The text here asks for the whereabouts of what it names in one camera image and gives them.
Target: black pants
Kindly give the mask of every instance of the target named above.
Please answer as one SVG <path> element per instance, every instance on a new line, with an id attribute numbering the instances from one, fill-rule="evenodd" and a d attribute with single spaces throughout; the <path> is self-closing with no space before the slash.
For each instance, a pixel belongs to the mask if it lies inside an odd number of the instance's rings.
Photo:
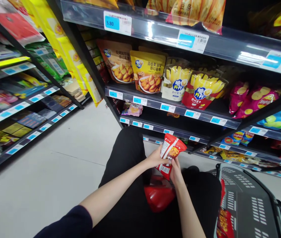
<path id="1" fill-rule="evenodd" d="M 139 129 L 133 126 L 124 128 L 116 139 L 99 187 L 145 158 L 143 136 Z M 161 213 L 153 213 L 147 203 L 144 184 L 149 184 L 151 172 L 145 171 L 132 183 L 93 228 L 91 237 L 182 237 L 176 198 Z M 206 237 L 211 238 L 220 207 L 221 183 L 212 174 L 204 172 L 192 174 L 187 180 L 185 182 L 201 226 Z"/>

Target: red item in basket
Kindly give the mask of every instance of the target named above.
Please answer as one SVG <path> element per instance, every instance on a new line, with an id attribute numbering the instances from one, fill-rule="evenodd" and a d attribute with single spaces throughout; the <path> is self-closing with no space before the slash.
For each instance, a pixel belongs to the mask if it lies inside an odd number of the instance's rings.
<path id="1" fill-rule="evenodd" d="M 175 159 L 178 154 L 187 149 L 186 145 L 179 140 L 177 137 L 166 133 L 164 136 L 164 143 L 160 151 L 160 157 L 163 159 Z M 171 164 L 161 164 L 156 167 L 161 174 L 167 179 L 170 180 L 170 173 L 172 169 Z"/>

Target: red packaging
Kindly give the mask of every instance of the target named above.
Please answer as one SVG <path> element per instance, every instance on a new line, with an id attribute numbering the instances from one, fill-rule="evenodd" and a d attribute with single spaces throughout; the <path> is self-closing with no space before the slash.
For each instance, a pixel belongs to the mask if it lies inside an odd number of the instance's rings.
<path id="1" fill-rule="evenodd" d="M 187 149 L 186 145 L 179 140 L 177 137 L 166 133 L 164 136 L 163 147 L 160 151 L 160 157 L 163 159 L 175 159 L 178 154 Z M 161 174 L 167 179 L 170 180 L 170 173 L 172 169 L 171 164 L 161 164 L 156 167 Z"/>

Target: black sleeve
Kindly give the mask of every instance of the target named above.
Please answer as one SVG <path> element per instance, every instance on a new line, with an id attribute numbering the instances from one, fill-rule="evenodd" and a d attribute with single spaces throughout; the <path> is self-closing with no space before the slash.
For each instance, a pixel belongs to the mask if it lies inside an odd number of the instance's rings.
<path id="1" fill-rule="evenodd" d="M 86 237 L 93 228 L 88 211 L 82 206 L 72 208 L 59 221 L 43 228 L 34 238 Z"/>

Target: hand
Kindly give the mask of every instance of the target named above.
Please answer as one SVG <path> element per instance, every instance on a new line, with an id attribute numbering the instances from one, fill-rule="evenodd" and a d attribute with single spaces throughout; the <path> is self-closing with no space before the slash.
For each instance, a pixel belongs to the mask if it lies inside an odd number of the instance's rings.
<path id="1" fill-rule="evenodd" d="M 182 174 L 181 174 L 181 167 L 179 164 L 178 157 L 172 160 L 172 170 L 170 173 L 170 178 L 175 186 L 175 188 L 178 188 L 181 185 L 185 186 L 185 182 L 183 180 Z"/>

